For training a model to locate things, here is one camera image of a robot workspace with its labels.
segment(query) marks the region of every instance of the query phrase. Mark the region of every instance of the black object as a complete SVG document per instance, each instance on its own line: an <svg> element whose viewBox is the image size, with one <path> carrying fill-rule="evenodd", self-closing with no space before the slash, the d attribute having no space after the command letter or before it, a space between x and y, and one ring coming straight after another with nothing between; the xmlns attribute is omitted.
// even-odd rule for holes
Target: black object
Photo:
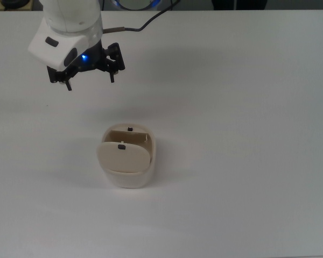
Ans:
<svg viewBox="0 0 323 258"><path fill-rule="evenodd" d="M47 67L49 79L51 83L65 83L69 91L72 90L69 80L77 73L83 71L100 70L107 71L110 74L110 80L113 83L114 75L120 70L125 69L120 46L118 43L111 44L108 49L102 48L102 42L99 41L95 46L89 48L76 58L72 50L66 57L65 66L69 66L64 71L56 71L51 67Z"/></svg>
<svg viewBox="0 0 323 258"><path fill-rule="evenodd" d="M30 0L0 0L6 9L18 9L27 5Z"/></svg>
<svg viewBox="0 0 323 258"><path fill-rule="evenodd" d="M119 144L119 145L118 145L118 148L119 148L119 149L125 149L125 145L123 145L123 144Z"/></svg>
<svg viewBox="0 0 323 258"><path fill-rule="evenodd" d="M52 39L51 37L47 37L47 38L45 39L45 42L46 42L47 44L51 45L52 47L57 47L57 46L58 46L58 44L59 44L59 42L58 42L58 41L56 41L56 40Z"/></svg>
<svg viewBox="0 0 323 258"><path fill-rule="evenodd" d="M76 48L73 48L69 53L68 55L66 56L65 60L64 60L64 65L67 67L69 66L72 61L74 59L76 59L76 57L78 56L78 52L76 50Z"/></svg>
<svg viewBox="0 0 323 258"><path fill-rule="evenodd" d="M234 0L212 0L214 10L233 10ZM267 0L237 0L237 10L264 10Z"/></svg>

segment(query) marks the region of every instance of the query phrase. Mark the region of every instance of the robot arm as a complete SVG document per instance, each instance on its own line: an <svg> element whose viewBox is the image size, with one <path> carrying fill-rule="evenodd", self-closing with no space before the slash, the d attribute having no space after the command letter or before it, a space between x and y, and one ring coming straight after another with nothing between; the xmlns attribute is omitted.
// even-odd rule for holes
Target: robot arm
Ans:
<svg viewBox="0 0 323 258"><path fill-rule="evenodd" d="M125 66L117 43L102 48L98 0L40 1L44 18L29 52L47 65L50 81L65 83L71 90L70 78L81 71L99 69L109 72L114 82L114 74Z"/></svg>

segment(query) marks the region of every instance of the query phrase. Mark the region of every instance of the black cable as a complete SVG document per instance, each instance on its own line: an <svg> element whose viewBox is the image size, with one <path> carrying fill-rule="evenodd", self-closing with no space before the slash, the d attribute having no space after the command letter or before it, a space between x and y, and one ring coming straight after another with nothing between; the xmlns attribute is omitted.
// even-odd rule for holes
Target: black cable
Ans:
<svg viewBox="0 0 323 258"><path fill-rule="evenodd" d="M113 32L120 32L120 31L134 31L134 32L139 32L142 31L144 28L147 27L153 20L161 16L163 13L167 12L168 10L172 10L172 8L177 5L181 0L177 0L175 3L171 0L171 5L168 8L165 8L164 10L160 11L156 15L154 15L151 19L149 19L144 26L141 28L125 28L125 27L117 27L117 28L105 28L103 30L103 34L108 34L108 33L113 33Z"/></svg>
<svg viewBox="0 0 323 258"><path fill-rule="evenodd" d="M161 16L163 13L166 13L168 10L171 10L175 5L177 5L181 0L176 0L175 3L172 3L168 8L165 8L164 10L160 11L156 15L154 15L151 19L149 19L141 28L124 28L125 31L134 31L134 32L140 32L144 28L146 28L152 21L154 21L156 18Z"/></svg>

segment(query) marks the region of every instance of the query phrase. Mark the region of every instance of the container lid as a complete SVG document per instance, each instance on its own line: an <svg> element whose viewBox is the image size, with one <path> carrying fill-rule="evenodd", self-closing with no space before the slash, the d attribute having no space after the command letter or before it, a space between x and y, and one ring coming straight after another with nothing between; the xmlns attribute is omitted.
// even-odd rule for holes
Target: container lid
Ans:
<svg viewBox="0 0 323 258"><path fill-rule="evenodd" d="M139 145L103 142L97 149L98 160L103 169L122 173L137 173L148 169L151 156Z"/></svg>

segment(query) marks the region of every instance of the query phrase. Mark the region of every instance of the white tabletop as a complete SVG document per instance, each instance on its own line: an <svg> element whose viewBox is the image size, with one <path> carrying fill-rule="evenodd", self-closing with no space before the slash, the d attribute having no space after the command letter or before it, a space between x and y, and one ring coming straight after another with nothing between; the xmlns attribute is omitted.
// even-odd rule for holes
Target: white tabletop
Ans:
<svg viewBox="0 0 323 258"><path fill-rule="evenodd" d="M0 257L323 255L323 11L169 12L72 92L27 53L41 18L0 13ZM143 189L96 159L122 122L157 137Z"/></svg>

